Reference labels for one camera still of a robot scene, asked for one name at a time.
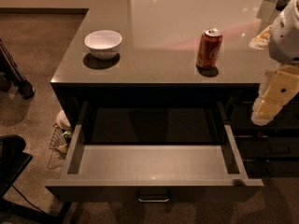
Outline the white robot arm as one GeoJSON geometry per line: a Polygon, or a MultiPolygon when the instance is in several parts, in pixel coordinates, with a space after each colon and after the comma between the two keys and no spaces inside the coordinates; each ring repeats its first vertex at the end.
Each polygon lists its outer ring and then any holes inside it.
{"type": "Polygon", "coordinates": [[[279,63],[275,71],[265,71],[252,107],[251,121],[264,126],[299,92],[299,0],[291,0],[249,46],[268,49],[279,63]]]}

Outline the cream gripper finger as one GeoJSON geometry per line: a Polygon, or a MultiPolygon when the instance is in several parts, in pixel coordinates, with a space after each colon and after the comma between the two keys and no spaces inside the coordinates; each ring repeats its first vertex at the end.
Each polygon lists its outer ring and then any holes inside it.
{"type": "Polygon", "coordinates": [[[267,125],[298,92],[298,65],[281,64],[275,71],[266,70],[252,107],[251,121],[267,125]]]}
{"type": "Polygon", "coordinates": [[[271,33],[272,26],[269,25],[264,28],[258,35],[251,39],[249,46],[252,49],[263,50],[269,46],[269,36],[271,33]]]}

